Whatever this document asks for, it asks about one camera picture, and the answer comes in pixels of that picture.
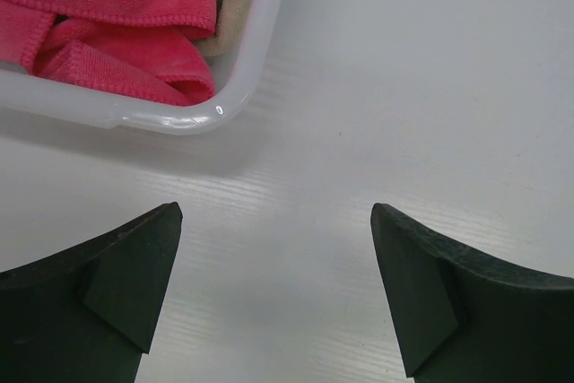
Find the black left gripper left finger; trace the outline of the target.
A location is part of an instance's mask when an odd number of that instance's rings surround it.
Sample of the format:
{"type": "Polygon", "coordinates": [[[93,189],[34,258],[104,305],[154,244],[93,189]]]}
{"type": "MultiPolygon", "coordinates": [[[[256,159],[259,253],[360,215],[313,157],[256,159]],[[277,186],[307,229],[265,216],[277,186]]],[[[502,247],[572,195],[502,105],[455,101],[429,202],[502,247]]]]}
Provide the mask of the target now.
{"type": "Polygon", "coordinates": [[[133,382],[149,353],[183,214],[160,205],[1,274],[3,382],[133,382]]]}

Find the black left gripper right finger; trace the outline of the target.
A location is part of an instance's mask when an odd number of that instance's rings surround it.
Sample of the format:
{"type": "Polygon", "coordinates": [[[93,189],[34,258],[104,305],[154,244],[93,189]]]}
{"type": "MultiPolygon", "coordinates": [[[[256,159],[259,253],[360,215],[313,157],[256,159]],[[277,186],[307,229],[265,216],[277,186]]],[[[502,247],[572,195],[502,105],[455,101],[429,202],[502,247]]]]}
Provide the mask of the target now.
{"type": "Polygon", "coordinates": [[[407,377],[570,382],[573,281],[491,256],[391,205],[370,217],[407,377]]]}

